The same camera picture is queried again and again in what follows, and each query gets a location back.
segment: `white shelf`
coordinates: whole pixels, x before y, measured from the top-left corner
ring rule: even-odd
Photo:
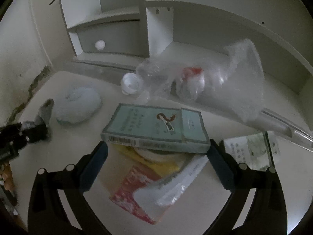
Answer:
[[[211,6],[258,23],[281,36],[313,64],[313,19],[299,0],[177,1]]]
[[[67,29],[82,20],[101,13],[100,0],[60,0]]]
[[[127,8],[116,9],[112,11],[102,12],[101,14],[91,15],[79,23],[69,27],[73,29],[78,26],[90,26],[101,23],[127,21],[127,20],[139,20],[139,8],[138,6],[132,6]]]
[[[82,53],[73,58],[74,62],[96,64],[119,69],[135,70],[144,60],[143,57],[111,53]]]
[[[177,42],[225,53],[227,45],[239,39],[251,39],[259,52],[263,70],[295,93],[301,91],[313,74],[311,64],[292,45],[262,24],[197,3],[147,0],[146,6],[149,10],[154,8],[154,13],[157,8],[173,8],[173,40]]]
[[[146,6],[148,8],[150,7],[194,7],[194,9],[200,9],[201,7],[208,7],[212,8],[213,10],[218,10],[220,16],[227,16],[229,20],[235,21],[237,23],[240,23],[242,25],[248,26],[252,28],[253,30],[256,30],[260,32],[261,34],[264,34],[268,38],[270,38],[272,41],[286,49],[291,55],[293,55],[301,64],[313,75],[313,66],[287,41],[285,41],[281,36],[274,33],[268,28],[265,28],[262,24],[259,24],[257,22],[254,22],[252,20],[249,20],[247,18],[244,18],[242,16],[239,16],[237,14],[234,14],[229,11],[225,11],[222,9],[218,9],[215,7],[202,5],[198,3],[190,3],[190,2],[184,2],[184,1],[176,1],[176,0],[147,0]]]

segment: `barcode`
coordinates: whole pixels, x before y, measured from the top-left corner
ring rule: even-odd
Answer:
[[[158,149],[175,149],[175,147],[171,145],[167,145],[164,143],[154,143],[154,142],[140,142],[140,147],[146,148],[158,148]]]
[[[136,140],[131,140],[131,139],[123,139],[123,138],[118,138],[118,137],[114,137],[114,136],[109,136],[109,141],[112,143],[119,143],[122,145],[126,145],[126,146],[136,146]]]

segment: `white bottle cap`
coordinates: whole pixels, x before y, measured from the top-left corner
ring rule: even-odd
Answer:
[[[121,80],[121,87],[123,94],[135,94],[140,88],[140,81],[135,73],[126,73]]]

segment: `screw hole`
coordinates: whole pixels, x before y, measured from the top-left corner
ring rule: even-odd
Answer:
[[[246,164],[244,164],[244,163],[240,163],[239,164],[239,168],[243,169],[243,170],[246,170],[246,169],[248,169],[248,166]]]
[[[38,174],[42,175],[42,174],[44,174],[45,171],[46,171],[45,169],[41,168],[41,169],[38,170]]]
[[[66,166],[67,171],[72,171],[74,168],[75,166],[73,164],[69,164],[68,166]]]
[[[269,171],[270,171],[270,173],[276,173],[276,170],[273,168],[273,167],[269,167]]]

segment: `white cabinet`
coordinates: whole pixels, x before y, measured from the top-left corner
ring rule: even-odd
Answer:
[[[289,136],[294,127],[302,127],[309,134],[313,130],[308,127],[313,121],[307,123],[312,116],[304,115],[300,101],[300,96],[303,99],[308,95],[308,87],[305,95],[301,92],[313,75],[313,19],[301,0],[61,0],[61,3],[77,54],[74,60],[80,63],[130,70],[153,56],[192,63],[199,57],[225,57],[225,46],[239,39],[251,39],[265,73],[266,108],[284,117],[277,115],[275,121],[287,121],[285,129],[289,121],[293,122]],[[94,44],[101,38],[107,46],[98,51]],[[270,117],[262,118],[253,125],[255,128],[263,129],[263,125],[273,121],[275,115],[269,110],[264,116]]]

